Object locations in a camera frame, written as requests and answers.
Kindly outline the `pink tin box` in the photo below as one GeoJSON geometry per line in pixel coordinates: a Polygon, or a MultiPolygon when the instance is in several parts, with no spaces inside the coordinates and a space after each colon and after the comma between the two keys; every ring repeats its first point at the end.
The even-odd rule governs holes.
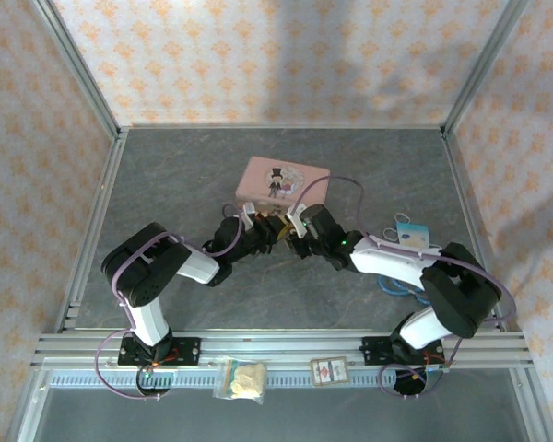
{"type": "Polygon", "coordinates": [[[330,175],[329,169],[266,157],[251,157],[235,192],[242,208],[252,202],[256,212],[269,215],[273,205],[289,209],[309,184],[330,175]]]}

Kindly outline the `blue face mask packet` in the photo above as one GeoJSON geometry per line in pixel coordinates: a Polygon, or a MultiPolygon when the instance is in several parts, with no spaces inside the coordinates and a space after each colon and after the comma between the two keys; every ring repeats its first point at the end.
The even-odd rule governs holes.
{"type": "Polygon", "coordinates": [[[404,213],[396,213],[394,221],[395,227],[383,230],[384,239],[417,249],[430,246],[429,229],[426,226],[412,223],[411,218],[404,213]]]}

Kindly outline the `wide aluminium mounting beam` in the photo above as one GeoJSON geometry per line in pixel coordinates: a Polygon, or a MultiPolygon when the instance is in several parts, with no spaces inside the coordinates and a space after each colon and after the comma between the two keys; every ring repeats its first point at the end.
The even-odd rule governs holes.
{"type": "MultiPolygon", "coordinates": [[[[116,365],[121,338],[105,340],[109,330],[67,330],[40,336],[31,357],[34,366],[53,365],[88,369],[102,348],[100,362],[105,367],[116,365]]],[[[207,367],[221,356],[259,360],[275,370],[304,368],[313,359],[345,357],[354,368],[364,367],[359,348],[367,336],[383,337],[382,332],[366,329],[337,330],[199,330],[177,331],[178,338],[201,340],[199,366],[207,367]]],[[[432,344],[428,353],[437,357],[437,364],[451,360],[452,369],[518,369],[534,366],[529,346],[519,331],[482,329],[472,339],[446,337],[432,344]]]]}

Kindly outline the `small card packet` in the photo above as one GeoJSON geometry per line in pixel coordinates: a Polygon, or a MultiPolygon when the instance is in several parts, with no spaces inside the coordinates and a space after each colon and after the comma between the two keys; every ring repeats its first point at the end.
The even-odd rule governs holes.
{"type": "Polygon", "coordinates": [[[344,356],[313,359],[310,362],[312,384],[316,387],[350,382],[347,359],[344,356]]]}

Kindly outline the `clear plastic bag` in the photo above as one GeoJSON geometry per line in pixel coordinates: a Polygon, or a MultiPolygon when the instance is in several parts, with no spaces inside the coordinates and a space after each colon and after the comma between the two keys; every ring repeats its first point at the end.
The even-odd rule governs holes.
{"type": "Polygon", "coordinates": [[[263,362],[222,356],[218,360],[213,397],[264,402],[267,369],[263,362]]]}

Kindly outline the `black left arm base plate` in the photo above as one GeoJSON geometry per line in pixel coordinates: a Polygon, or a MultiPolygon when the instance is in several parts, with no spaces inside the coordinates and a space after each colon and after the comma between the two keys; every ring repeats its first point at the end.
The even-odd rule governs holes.
{"type": "Polygon", "coordinates": [[[119,366],[198,366],[202,340],[167,336],[154,346],[125,336],[117,360],[119,366]]]}

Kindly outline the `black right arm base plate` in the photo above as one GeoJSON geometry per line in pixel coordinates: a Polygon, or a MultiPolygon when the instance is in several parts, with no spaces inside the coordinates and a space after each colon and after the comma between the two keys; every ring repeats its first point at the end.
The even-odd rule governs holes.
{"type": "Polygon", "coordinates": [[[414,349],[400,337],[365,336],[361,339],[359,351],[366,366],[401,364],[424,366],[446,363],[440,341],[434,341],[423,349],[414,349]]]}

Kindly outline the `aluminium floor rail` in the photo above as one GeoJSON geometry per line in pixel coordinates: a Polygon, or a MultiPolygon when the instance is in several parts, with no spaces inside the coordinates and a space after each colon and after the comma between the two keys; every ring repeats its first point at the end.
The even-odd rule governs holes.
{"type": "Polygon", "coordinates": [[[79,245],[55,322],[55,333],[62,333],[67,329],[65,324],[68,321],[70,310],[81,305],[127,135],[128,129],[122,128],[113,137],[105,158],[89,210],[85,233],[79,245]]]}
{"type": "Polygon", "coordinates": [[[465,167],[457,136],[441,128],[441,142],[457,199],[456,232],[450,239],[466,246],[478,263],[496,279],[500,276],[493,265],[488,232],[482,219],[470,174],[465,167]]]}

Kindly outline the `aluminium frame corner post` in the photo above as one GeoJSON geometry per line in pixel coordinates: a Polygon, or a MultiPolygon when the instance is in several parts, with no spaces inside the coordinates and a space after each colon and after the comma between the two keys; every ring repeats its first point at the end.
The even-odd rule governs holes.
{"type": "Polygon", "coordinates": [[[111,139],[116,139],[121,131],[120,125],[113,116],[55,2],[53,0],[29,0],[29,2],[52,37],[57,50],[105,133],[111,139]]]}
{"type": "Polygon", "coordinates": [[[529,0],[508,0],[477,57],[469,76],[457,95],[457,99],[445,122],[440,126],[441,136],[444,140],[449,138],[463,117],[528,3],[529,0]]]}

